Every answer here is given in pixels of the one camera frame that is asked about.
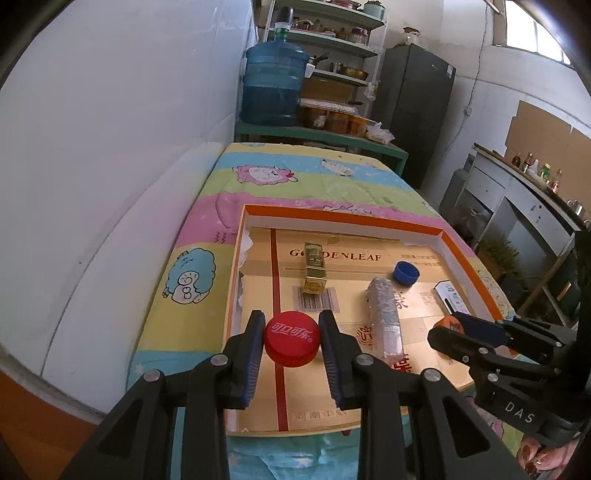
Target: brass bowl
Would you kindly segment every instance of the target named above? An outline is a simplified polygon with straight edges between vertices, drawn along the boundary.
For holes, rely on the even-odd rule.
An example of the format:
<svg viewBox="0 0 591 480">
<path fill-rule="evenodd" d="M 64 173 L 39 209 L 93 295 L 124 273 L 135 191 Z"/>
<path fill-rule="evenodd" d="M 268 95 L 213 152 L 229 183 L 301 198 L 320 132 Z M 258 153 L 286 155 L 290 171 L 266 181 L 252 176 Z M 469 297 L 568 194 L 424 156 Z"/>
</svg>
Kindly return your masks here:
<svg viewBox="0 0 591 480">
<path fill-rule="evenodd" d="M 363 70 L 353 69 L 345 65 L 339 68 L 339 71 L 337 73 L 340 73 L 341 75 L 345 75 L 347 77 L 353 77 L 354 79 L 358 80 L 365 80 L 367 77 L 369 77 L 369 73 Z"/>
</svg>

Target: green table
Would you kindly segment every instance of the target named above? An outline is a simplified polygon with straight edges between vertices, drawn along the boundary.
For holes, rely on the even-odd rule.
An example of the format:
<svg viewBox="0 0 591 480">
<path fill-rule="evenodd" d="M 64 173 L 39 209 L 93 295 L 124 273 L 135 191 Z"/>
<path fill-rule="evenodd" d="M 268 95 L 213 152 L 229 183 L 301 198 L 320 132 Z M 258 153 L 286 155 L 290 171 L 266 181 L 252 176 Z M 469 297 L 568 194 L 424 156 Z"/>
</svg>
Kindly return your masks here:
<svg viewBox="0 0 591 480">
<path fill-rule="evenodd" d="M 317 142 L 326 143 L 329 145 L 338 145 L 340 147 L 354 147 L 361 148 L 370 152 L 379 153 L 389 158 L 379 159 L 387 167 L 402 176 L 404 164 L 408 158 L 406 153 L 396 145 L 379 143 L 366 140 L 365 138 L 353 137 L 352 135 L 335 134 L 326 130 L 314 130 L 305 127 L 263 127 L 261 125 L 246 124 L 238 122 L 234 130 L 235 139 L 237 142 L 247 142 L 249 135 L 266 135 L 268 137 L 287 137 L 300 138 L 302 140 L 313 140 Z"/>
</svg>

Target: electrical cord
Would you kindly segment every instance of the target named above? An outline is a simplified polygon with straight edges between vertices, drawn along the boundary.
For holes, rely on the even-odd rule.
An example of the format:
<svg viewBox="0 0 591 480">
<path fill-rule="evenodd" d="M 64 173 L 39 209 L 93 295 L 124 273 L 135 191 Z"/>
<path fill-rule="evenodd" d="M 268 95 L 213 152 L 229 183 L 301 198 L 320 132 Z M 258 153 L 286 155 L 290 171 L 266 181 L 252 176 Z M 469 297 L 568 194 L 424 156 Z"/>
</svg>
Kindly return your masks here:
<svg viewBox="0 0 591 480">
<path fill-rule="evenodd" d="M 487 29 L 487 26 L 488 26 L 488 24 L 487 24 L 487 16 L 488 15 L 487 14 L 488 14 L 488 5 L 485 5 L 485 7 L 484 7 L 484 33 L 482 34 L 482 44 L 480 45 L 480 52 L 478 52 L 478 70 L 476 71 L 476 77 L 474 78 L 474 85 L 472 85 L 472 91 L 470 92 L 470 99 L 468 100 L 468 104 L 464 108 L 464 118 L 462 119 L 462 123 L 460 124 L 460 128 L 457 130 L 456 136 L 453 137 L 452 141 L 449 143 L 449 145 L 446 147 L 446 149 L 443 151 L 443 153 L 439 157 L 440 160 L 445 158 L 445 156 L 447 155 L 449 150 L 452 148 L 453 144 L 460 137 L 460 134 L 462 133 L 462 130 L 464 129 L 464 126 L 466 125 L 466 121 L 468 120 L 468 117 L 470 116 L 466 113 L 466 110 L 468 110 L 468 108 L 470 108 L 472 106 L 472 101 L 474 100 L 474 91 L 476 90 L 476 84 L 478 82 L 478 78 L 480 77 L 480 68 L 482 67 L 482 51 L 484 50 L 484 43 L 486 41 L 486 32 L 488 30 Z"/>
</svg>

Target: red lid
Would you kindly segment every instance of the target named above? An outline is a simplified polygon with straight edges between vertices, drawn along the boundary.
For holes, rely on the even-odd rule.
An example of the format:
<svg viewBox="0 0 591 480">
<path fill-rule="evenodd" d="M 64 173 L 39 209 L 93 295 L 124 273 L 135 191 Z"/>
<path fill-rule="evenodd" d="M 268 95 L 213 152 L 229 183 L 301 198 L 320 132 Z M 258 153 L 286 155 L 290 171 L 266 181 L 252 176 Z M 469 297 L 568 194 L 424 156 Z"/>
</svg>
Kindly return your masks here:
<svg viewBox="0 0 591 480">
<path fill-rule="evenodd" d="M 265 350 L 276 364 L 301 367 L 318 353 L 320 329 L 302 312 L 281 312 L 265 328 Z"/>
</svg>

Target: red stripe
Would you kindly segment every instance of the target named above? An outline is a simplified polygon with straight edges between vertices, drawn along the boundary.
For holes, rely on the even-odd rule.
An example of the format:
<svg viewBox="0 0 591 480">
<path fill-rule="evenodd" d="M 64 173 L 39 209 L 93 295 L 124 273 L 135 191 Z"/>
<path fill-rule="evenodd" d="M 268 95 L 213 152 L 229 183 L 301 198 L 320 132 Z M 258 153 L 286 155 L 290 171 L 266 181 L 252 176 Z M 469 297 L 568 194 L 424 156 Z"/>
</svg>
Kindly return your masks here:
<svg viewBox="0 0 591 480">
<path fill-rule="evenodd" d="M 279 290 L 279 261 L 277 260 L 277 233 L 271 229 L 271 273 L 273 276 L 273 316 L 281 313 Z M 280 432 L 289 431 L 287 424 L 287 399 L 285 397 L 285 376 L 283 367 L 275 364 L 275 398 L 277 399 L 277 424 Z"/>
</svg>

